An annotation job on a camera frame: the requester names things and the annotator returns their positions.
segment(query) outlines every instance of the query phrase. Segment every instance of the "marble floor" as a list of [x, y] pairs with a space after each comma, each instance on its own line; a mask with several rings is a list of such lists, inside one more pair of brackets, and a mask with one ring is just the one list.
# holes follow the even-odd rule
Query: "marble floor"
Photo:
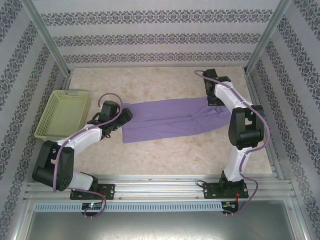
[[[117, 93], [125, 103], [205, 97], [203, 80], [194, 70], [210, 67], [76, 68], [69, 89], [85, 90], [91, 97], [87, 121], [100, 112], [98, 99]], [[228, 76], [243, 97], [250, 100], [241, 67], [215, 67]], [[104, 100], [117, 101], [115, 97]], [[231, 151], [225, 126], [211, 132], [136, 143], [122, 143], [122, 131], [111, 133], [75, 157], [74, 168], [88, 174], [203, 175], [220, 174]], [[247, 174], [271, 174], [266, 151], [251, 154]]]

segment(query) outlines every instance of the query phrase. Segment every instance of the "purple cable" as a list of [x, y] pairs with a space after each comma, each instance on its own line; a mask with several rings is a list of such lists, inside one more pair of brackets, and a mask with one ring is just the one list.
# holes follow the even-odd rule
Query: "purple cable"
[[[74, 138], [75, 138], [76, 136], [78, 136], [79, 134], [82, 134], [82, 133], [85, 132], [85, 131], [89, 131], [89, 130], [91, 130], [91, 129], [99, 128], [99, 127], [101, 127], [101, 126], [103, 126], [103, 125], [109, 124], [109, 123], [113, 122], [114, 120], [116, 120], [116, 119], [120, 116], [120, 114], [121, 114], [121, 112], [122, 112], [122, 110], [123, 110], [123, 102], [122, 102], [121, 97], [120, 97], [119, 95], [115, 94], [115, 93], [108, 92], [108, 93], [103, 94], [103, 95], [99, 98], [99, 100], [98, 100], [98, 107], [99, 107], [99, 108], [101, 107], [101, 106], [100, 106], [100, 101], [101, 101], [101, 99], [102, 99], [104, 96], [106, 96], [106, 95], [113, 95], [113, 96], [116, 96], [116, 97], [119, 99], [119, 101], [120, 101], [119, 112], [117, 113], [117, 115], [116, 115], [113, 119], [111, 119], [111, 120], [109, 120], [109, 121], [106, 121], [106, 122], [104, 122], [104, 123], [100, 123], [100, 124], [98, 124], [98, 125], [91, 126], [91, 127], [88, 127], [88, 128], [84, 128], [84, 129], [76, 132], [75, 134], [73, 134], [71, 137], [69, 137], [69, 138], [61, 145], [61, 147], [60, 147], [60, 149], [59, 149], [59, 151], [57, 152], [57, 155], [56, 155], [54, 172], [53, 172], [53, 184], [52, 184], [52, 188], [53, 188], [53, 192], [54, 192], [54, 193], [57, 191], [57, 175], [58, 175], [58, 165], [59, 165], [60, 155], [61, 155], [62, 149], [67, 145], [67, 143], [69, 143], [72, 139], [74, 139]], [[105, 196], [103, 196], [102, 194], [100, 194], [100, 193], [98, 193], [98, 192], [88, 191], [88, 190], [82, 190], [82, 189], [75, 189], [75, 190], [80, 191], [80, 192], [85, 192], [85, 193], [96, 194], [96, 195], [98, 195], [98, 196], [101, 196], [101, 197], [102, 197], [102, 200], [105, 202], [104, 207], [101, 209], [101, 211], [99, 211], [96, 215], [92, 216], [91, 218], [97, 217], [97, 216], [100, 215], [100, 214], [103, 212], [103, 210], [106, 208], [107, 200], [106, 200]]]
[[258, 191], [258, 187], [259, 187], [258, 182], [257, 182], [256, 180], [250, 178], [250, 177], [247, 177], [247, 176], [243, 175], [243, 173], [242, 173], [242, 166], [243, 166], [243, 164], [244, 164], [244, 161], [245, 161], [245, 159], [246, 159], [247, 154], [252, 153], [252, 152], [259, 151], [259, 150], [261, 150], [261, 149], [263, 149], [263, 148], [265, 148], [265, 147], [267, 146], [267, 144], [268, 144], [269, 141], [270, 141], [270, 129], [269, 129], [269, 126], [268, 126], [266, 120], [264, 119], [264, 117], [261, 116], [261, 114], [258, 113], [253, 107], [251, 107], [249, 104], [247, 104], [247, 103], [245, 102], [245, 100], [242, 99], [242, 98], [239, 96], [239, 94], [237, 94], [237, 92], [236, 92], [231, 86], [229, 86], [229, 85], [227, 85], [227, 84], [225, 84], [225, 83], [223, 83], [223, 82], [220, 82], [220, 81], [218, 81], [218, 80], [215, 79], [215, 78], [209, 78], [209, 77], [206, 77], [206, 76], [202, 76], [202, 75], [199, 74], [198, 72], [203, 73], [203, 72], [204, 72], [203, 70], [195, 70], [194, 73], [195, 73], [197, 76], [199, 76], [199, 77], [201, 77], [201, 78], [203, 78], [203, 79], [212, 81], [212, 82], [214, 82], [214, 83], [216, 83], [216, 84], [221, 84], [222, 86], [224, 86], [224, 87], [226, 87], [227, 89], [229, 89], [229, 90], [243, 103], [243, 105], [245, 105], [248, 109], [250, 109], [252, 112], [254, 112], [254, 113], [258, 116], [258, 118], [263, 122], [264, 128], [265, 128], [265, 130], [266, 130], [266, 140], [265, 140], [264, 144], [263, 144], [262, 146], [260, 146], [260, 147], [256, 147], [256, 148], [253, 148], [253, 149], [251, 149], [251, 150], [246, 151], [246, 152], [244, 153], [244, 155], [243, 155], [243, 158], [241, 159], [240, 166], [239, 166], [239, 173], [240, 173], [241, 177], [243, 177], [244, 179], [254, 182], [254, 183], [255, 183], [255, 189], [254, 189], [252, 195], [250, 196], [250, 198], [248, 199], [248, 201], [244, 204], [244, 206], [243, 206], [242, 208], [240, 208], [237, 212], [235, 212], [234, 214], [232, 214], [232, 216], [234, 216], [235, 214], [238, 214], [239, 212], [241, 212], [241, 211], [250, 203], [250, 201], [252, 200], [252, 198], [254, 198], [255, 194], [256, 194], [257, 191]]

